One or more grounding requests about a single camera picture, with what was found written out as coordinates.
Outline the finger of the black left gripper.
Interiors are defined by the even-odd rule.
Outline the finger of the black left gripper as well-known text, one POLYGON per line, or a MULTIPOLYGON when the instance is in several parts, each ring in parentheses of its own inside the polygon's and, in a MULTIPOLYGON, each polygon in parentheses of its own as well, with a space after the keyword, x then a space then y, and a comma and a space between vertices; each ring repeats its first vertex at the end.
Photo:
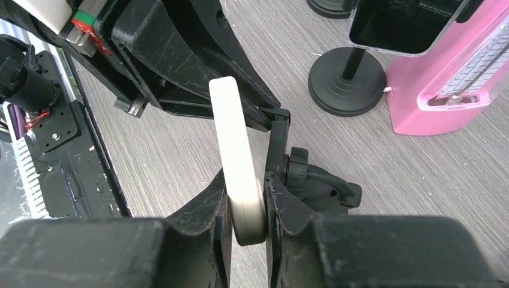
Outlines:
POLYGON ((208 35, 218 45, 212 63, 222 74, 233 76, 239 90, 256 106, 280 107, 280 102, 253 68, 226 18, 220 1, 191 1, 208 35))

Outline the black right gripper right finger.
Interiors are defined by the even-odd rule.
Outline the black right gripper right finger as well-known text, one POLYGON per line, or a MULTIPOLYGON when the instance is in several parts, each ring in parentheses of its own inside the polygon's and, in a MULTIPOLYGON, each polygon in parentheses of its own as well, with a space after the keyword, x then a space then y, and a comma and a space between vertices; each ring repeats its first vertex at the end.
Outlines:
POLYGON ((264 176, 270 287, 496 287, 471 233, 447 217, 315 212, 264 176))

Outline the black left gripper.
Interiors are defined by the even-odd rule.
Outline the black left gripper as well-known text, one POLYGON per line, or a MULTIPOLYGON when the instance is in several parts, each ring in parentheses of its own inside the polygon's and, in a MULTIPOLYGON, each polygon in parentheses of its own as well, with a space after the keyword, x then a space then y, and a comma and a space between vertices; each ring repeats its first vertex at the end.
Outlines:
MULTIPOLYGON (((73 15, 58 35, 14 1, 1 1, 1 19, 75 57, 125 112, 139 100, 173 115, 212 118, 209 81, 229 75, 212 63, 218 45, 191 1, 106 1, 98 16, 67 2, 73 15)), ((247 126, 269 130, 262 107, 239 93, 247 126)))

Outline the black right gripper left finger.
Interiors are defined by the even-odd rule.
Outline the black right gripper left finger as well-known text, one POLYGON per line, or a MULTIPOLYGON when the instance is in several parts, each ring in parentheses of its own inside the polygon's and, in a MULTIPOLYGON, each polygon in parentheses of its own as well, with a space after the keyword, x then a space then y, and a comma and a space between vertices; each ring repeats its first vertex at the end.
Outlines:
POLYGON ((228 287, 223 172, 167 218, 28 220, 1 238, 2 287, 228 287))

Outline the smartphone with cream case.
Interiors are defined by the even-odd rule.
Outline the smartphone with cream case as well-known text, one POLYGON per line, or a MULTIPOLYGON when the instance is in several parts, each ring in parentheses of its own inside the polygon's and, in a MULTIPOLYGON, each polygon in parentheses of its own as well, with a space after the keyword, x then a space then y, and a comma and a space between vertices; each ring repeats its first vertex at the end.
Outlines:
POLYGON ((237 82, 231 76, 210 80, 209 94, 237 243, 263 243, 267 237, 265 204, 237 82))

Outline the smartphone with clear case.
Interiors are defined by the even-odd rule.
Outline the smartphone with clear case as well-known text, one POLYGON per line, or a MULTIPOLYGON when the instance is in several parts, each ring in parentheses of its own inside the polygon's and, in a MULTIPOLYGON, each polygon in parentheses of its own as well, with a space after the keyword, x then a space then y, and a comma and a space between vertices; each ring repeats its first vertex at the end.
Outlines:
POLYGON ((354 46, 423 55, 454 23, 471 18, 482 1, 357 1, 349 39, 354 46))

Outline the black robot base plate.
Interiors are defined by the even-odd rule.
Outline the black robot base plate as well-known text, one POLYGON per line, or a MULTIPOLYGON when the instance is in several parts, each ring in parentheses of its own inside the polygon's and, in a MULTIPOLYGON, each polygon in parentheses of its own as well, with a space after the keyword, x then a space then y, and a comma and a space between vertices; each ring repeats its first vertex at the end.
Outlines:
POLYGON ((25 218, 128 217, 64 55, 1 49, 1 139, 13 144, 25 218))

